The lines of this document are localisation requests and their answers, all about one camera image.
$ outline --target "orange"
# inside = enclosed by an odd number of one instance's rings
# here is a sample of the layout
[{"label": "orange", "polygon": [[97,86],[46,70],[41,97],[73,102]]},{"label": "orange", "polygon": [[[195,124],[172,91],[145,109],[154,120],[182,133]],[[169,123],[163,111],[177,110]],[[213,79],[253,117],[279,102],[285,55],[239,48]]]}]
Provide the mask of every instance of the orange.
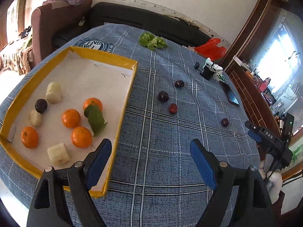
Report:
[{"label": "orange", "polygon": [[102,102],[99,99],[94,98],[94,97],[88,98],[84,102],[84,104],[83,104],[83,110],[85,110],[88,107],[88,105],[90,105],[90,104],[97,105],[100,108],[100,111],[102,112],[102,109],[103,109]]},{"label": "orange", "polygon": [[72,143],[78,148],[86,148],[92,143],[90,131],[82,126],[73,129],[71,139]]},{"label": "orange", "polygon": [[61,117],[62,123],[67,128],[75,128],[80,125],[81,116],[76,109],[67,109]]},{"label": "orange", "polygon": [[21,132],[21,141],[26,148],[35,148],[39,143],[39,135],[33,127],[27,126]]}]

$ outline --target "floor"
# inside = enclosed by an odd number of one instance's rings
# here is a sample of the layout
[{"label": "floor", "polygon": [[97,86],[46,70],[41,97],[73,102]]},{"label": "floor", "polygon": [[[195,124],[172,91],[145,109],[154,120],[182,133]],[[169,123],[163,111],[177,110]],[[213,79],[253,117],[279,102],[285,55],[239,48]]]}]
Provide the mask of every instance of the floor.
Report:
[{"label": "floor", "polygon": [[285,185],[282,187],[282,191],[285,193],[281,213],[284,214],[290,210],[296,208],[303,197],[303,178],[299,179]]},{"label": "floor", "polygon": [[[0,104],[23,79],[15,71],[9,69],[0,71]],[[26,227],[28,209],[10,192],[0,179],[0,198],[14,220],[20,227]]]}]

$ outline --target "hand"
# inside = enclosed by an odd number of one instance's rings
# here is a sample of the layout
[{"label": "hand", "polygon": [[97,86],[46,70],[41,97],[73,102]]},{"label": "hand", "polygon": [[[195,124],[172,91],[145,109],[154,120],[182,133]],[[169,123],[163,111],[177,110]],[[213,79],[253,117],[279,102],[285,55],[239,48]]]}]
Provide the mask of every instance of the hand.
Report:
[{"label": "hand", "polygon": [[[265,175],[265,172],[263,170],[264,164],[265,164],[265,160],[261,161],[259,165],[259,172],[263,180],[265,179],[266,176],[269,177],[270,174],[272,173],[272,171],[269,171],[267,175]],[[274,204],[279,199],[279,193],[282,188],[283,181],[282,181],[281,171],[276,170],[275,172],[273,172],[273,174],[269,178],[269,181],[272,182],[274,185],[268,192],[270,200],[272,204]]]}]

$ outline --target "green vegetable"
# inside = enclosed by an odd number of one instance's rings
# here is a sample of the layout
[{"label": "green vegetable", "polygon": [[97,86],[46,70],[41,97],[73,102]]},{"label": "green vegetable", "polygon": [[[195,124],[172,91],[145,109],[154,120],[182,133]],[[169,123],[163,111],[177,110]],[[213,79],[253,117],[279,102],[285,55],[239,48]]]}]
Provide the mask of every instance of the green vegetable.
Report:
[{"label": "green vegetable", "polygon": [[164,47],[167,47],[167,44],[163,38],[157,37],[150,32],[144,32],[141,34],[139,38],[139,44],[150,50],[154,50],[155,48],[162,49]]},{"label": "green vegetable", "polygon": [[299,146],[295,151],[293,151],[291,162],[295,163],[301,153],[303,153],[303,144]]},{"label": "green vegetable", "polygon": [[107,125],[107,122],[105,123],[102,112],[97,105],[88,105],[84,110],[84,116],[88,117],[88,122],[94,132],[94,136],[99,135]]}]

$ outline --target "kitchen counter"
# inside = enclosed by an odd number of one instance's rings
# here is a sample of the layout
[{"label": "kitchen counter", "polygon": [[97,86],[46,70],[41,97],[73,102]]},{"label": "kitchen counter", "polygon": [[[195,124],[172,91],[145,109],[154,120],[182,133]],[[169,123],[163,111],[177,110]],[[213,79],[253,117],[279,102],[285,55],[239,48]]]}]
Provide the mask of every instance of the kitchen counter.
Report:
[{"label": "kitchen counter", "polygon": [[255,125],[264,126],[275,135],[281,136],[272,110],[253,80],[237,64],[229,69],[228,75],[239,92],[249,120]]}]

